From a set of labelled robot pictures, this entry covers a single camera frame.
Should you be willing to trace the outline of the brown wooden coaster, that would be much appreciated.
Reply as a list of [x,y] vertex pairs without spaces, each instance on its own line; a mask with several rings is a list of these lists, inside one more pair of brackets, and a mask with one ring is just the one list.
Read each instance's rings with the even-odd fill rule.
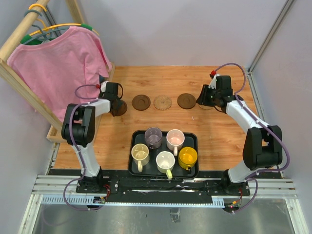
[[115,116],[122,116],[127,112],[127,103],[125,101],[121,101],[121,106],[117,108],[115,111]]
[[183,93],[177,98],[177,103],[182,109],[192,109],[196,104],[196,99],[189,93]]
[[150,105],[150,98],[146,95],[137,95],[132,99],[132,106],[138,111],[147,110]]

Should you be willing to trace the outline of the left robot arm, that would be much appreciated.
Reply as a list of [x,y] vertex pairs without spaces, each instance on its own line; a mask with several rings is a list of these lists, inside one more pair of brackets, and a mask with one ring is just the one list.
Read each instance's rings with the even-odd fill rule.
[[[78,91],[84,87],[99,89],[99,96],[80,96]],[[82,104],[71,103],[67,106],[61,129],[62,138],[76,152],[81,166],[81,177],[90,177],[87,187],[94,193],[99,193],[104,188],[104,180],[98,177],[101,167],[96,160],[93,148],[96,118],[107,113],[117,116],[120,111],[127,109],[126,104],[122,101],[123,95],[118,94],[119,90],[123,90],[120,83],[108,81],[101,85],[85,84],[76,88],[75,95],[86,102]]]

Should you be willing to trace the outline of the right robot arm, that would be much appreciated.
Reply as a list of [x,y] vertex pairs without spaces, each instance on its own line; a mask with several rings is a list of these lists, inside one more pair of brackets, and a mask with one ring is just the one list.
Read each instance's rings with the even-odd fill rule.
[[246,133],[242,161],[230,168],[221,182],[222,192],[232,195],[238,190],[238,183],[282,163],[281,129],[261,120],[241,96],[233,93],[230,76],[212,73],[211,78],[210,84],[203,85],[196,103],[219,107]]

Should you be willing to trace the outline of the woven rattan coaster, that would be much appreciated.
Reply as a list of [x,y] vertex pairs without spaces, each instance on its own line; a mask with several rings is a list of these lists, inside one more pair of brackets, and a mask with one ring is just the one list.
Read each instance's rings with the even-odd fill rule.
[[159,95],[155,97],[153,104],[158,110],[168,110],[172,105],[172,100],[166,95]]
[[211,106],[199,105],[199,107],[200,107],[201,109],[203,109],[203,110],[211,110],[211,109],[213,109],[213,107],[211,107]]

